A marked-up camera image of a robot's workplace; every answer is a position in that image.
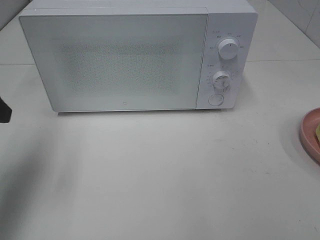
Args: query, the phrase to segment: control panel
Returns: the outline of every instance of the control panel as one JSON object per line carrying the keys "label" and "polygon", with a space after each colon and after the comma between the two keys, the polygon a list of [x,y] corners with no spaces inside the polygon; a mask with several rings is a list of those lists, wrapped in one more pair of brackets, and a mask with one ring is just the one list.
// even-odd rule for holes
{"label": "control panel", "polygon": [[208,15],[196,109],[233,108],[258,15]]}

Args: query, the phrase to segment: round button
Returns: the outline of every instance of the round button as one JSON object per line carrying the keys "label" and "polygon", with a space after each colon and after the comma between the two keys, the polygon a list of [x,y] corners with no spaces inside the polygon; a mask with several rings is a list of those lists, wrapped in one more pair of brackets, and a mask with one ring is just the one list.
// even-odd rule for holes
{"label": "round button", "polygon": [[221,94],[212,95],[209,98],[209,104],[212,106],[220,106],[224,102],[224,96]]}
{"label": "round button", "polygon": [[222,40],[218,45],[218,51],[224,60],[230,60],[237,56],[239,49],[239,43],[236,39],[226,38]]}
{"label": "round button", "polygon": [[226,71],[218,71],[213,75],[212,83],[215,93],[225,93],[230,89],[231,77]]}

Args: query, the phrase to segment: white knob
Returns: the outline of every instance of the white knob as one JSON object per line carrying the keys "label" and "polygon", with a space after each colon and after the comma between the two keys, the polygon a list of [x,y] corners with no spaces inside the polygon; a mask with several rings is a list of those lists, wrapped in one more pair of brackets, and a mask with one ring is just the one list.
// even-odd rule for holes
{"label": "white knob", "polygon": [[231,77],[226,71],[218,71],[212,77],[214,91],[217,94],[225,93],[230,89]]}
{"label": "white knob", "polygon": [[227,38],[222,40],[218,45],[218,51],[224,60],[230,60],[237,56],[239,43],[236,39]]}

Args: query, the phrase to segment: microwave top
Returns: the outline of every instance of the microwave top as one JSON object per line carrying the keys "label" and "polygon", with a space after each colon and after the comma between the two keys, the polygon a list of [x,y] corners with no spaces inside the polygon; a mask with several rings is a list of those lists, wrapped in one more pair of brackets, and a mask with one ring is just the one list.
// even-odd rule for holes
{"label": "microwave top", "polygon": [[195,12],[195,8],[203,8],[206,13],[255,13],[253,7],[246,0],[33,0],[22,12],[22,15],[51,15],[52,9],[96,9],[117,8],[117,9],[140,9],[144,14],[144,9],[172,8],[179,9],[192,8],[190,14]]}

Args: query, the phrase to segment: microwave door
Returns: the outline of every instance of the microwave door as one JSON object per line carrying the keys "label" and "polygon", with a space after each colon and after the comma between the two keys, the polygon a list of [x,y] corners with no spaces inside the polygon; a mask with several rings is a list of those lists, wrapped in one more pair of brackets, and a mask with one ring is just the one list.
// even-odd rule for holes
{"label": "microwave door", "polygon": [[20,18],[58,112],[195,109],[208,14]]}

